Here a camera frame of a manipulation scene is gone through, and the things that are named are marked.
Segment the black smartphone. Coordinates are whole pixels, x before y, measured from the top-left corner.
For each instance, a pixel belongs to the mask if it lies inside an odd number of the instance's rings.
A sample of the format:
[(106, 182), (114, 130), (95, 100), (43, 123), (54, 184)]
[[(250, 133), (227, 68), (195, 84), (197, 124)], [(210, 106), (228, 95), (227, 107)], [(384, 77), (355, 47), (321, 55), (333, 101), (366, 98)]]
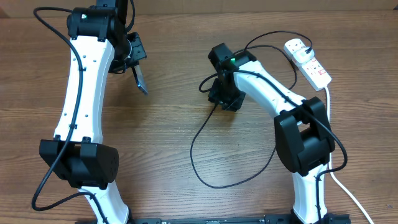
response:
[(140, 68), (140, 65), (136, 65), (134, 66), (134, 68), (132, 69), (133, 74), (134, 74), (134, 78), (137, 84), (138, 89), (143, 92), (143, 94), (148, 95), (148, 90), (146, 87), (146, 83), (144, 81), (144, 75), (142, 73), (142, 70)]

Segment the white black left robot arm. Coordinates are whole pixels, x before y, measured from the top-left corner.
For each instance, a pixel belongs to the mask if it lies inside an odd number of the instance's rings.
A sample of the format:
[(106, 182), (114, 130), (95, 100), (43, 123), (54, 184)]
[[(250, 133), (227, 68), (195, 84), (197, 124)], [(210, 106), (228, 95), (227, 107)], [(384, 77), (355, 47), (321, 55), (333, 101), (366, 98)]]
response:
[(103, 143), (102, 110), (109, 74), (132, 70), (138, 89), (147, 87), (139, 66), (146, 52), (127, 0), (97, 0), (68, 12), (70, 73), (62, 115), (53, 139), (41, 140), (39, 154), (49, 174), (65, 180), (87, 199), (96, 223), (132, 223), (130, 208), (116, 185), (117, 149)]

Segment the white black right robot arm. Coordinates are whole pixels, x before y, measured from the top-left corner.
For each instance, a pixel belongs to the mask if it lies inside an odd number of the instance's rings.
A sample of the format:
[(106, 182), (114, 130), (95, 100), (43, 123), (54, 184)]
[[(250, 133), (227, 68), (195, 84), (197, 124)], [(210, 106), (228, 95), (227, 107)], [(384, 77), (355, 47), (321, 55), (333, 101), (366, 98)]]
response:
[(337, 139), (323, 102), (291, 92), (248, 51), (234, 54), (222, 43), (212, 48), (208, 58), (216, 70), (208, 90), (210, 102), (237, 111), (249, 95), (273, 118), (276, 152), (293, 177), (292, 212), (297, 221), (329, 223), (323, 179)]

